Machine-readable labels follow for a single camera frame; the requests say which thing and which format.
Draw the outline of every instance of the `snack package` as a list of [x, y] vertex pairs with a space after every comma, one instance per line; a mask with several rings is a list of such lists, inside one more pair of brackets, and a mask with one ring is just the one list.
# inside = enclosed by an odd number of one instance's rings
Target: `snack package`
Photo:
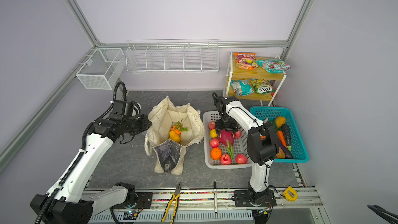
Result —
[[269, 73], [281, 73], [292, 69], [289, 64], [277, 58], [258, 60], [257, 63]]
[[249, 79], [253, 84], [254, 91], [258, 94], [266, 94], [275, 92], [269, 81], [264, 79]]
[[256, 69], [256, 53], [234, 53], [236, 59], [236, 67], [242, 69]]
[[231, 81], [231, 87], [237, 96], [245, 96], [253, 93], [248, 80]]

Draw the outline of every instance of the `wall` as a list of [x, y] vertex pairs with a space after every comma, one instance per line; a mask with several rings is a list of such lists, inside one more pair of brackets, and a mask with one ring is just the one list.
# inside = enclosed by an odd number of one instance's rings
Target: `wall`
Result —
[[281, 55], [282, 48], [221, 48], [217, 73], [130, 73], [124, 70], [120, 78], [128, 90], [223, 90], [230, 52], [256, 52], [257, 56], [275, 57]]
[[109, 107], [111, 99], [111, 90], [87, 90], [75, 80], [0, 176], [2, 223], [34, 222], [30, 201], [59, 179], [80, 149], [84, 129]]
[[0, 150], [90, 49], [62, 0], [0, 0]]
[[385, 223], [367, 204], [397, 213], [397, 19], [396, 0], [316, 0], [287, 60], [276, 102], [332, 223]]
[[287, 40], [304, 0], [77, 0], [103, 43]]

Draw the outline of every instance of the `carrot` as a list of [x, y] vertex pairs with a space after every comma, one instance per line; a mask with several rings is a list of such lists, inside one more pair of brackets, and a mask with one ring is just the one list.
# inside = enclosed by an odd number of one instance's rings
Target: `carrot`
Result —
[[283, 137], [283, 132], [278, 131], [277, 133], [278, 133], [279, 140], [281, 140], [282, 144], [287, 148], [285, 137]]

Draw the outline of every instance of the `gray marble tabletop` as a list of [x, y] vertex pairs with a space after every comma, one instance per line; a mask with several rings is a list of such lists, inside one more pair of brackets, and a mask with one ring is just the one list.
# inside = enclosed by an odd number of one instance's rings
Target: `gray marble tabletop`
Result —
[[[142, 113], [148, 114], [154, 106], [169, 96], [174, 105], [191, 103], [195, 109], [204, 112], [215, 110], [211, 91], [131, 91], [128, 100], [141, 104]], [[241, 101], [249, 109], [258, 106], [258, 101]], [[144, 150], [144, 136], [138, 134], [127, 144], [115, 142], [105, 153], [93, 177], [89, 188], [108, 188], [115, 183], [134, 184], [137, 189], [173, 188], [178, 182], [183, 187], [209, 188], [217, 182], [218, 188], [247, 187], [251, 177], [251, 167], [241, 169], [210, 169], [205, 164], [204, 144], [193, 144], [184, 157], [182, 175], [154, 172], [156, 155], [147, 156]], [[269, 183], [276, 187], [298, 187], [291, 163], [273, 163], [270, 169]]]

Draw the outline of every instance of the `teal plastic basket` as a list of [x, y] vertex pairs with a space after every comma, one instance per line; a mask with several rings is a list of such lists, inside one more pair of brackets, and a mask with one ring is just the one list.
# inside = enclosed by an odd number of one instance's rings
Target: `teal plastic basket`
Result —
[[286, 124], [290, 127], [290, 134], [292, 138], [292, 156], [293, 159], [275, 159], [274, 162], [282, 163], [305, 163], [308, 161], [307, 149], [302, 140], [296, 120], [293, 117], [292, 111], [285, 107], [251, 107], [250, 113], [262, 121], [268, 118], [269, 121], [274, 121], [277, 117], [282, 116], [286, 118]]

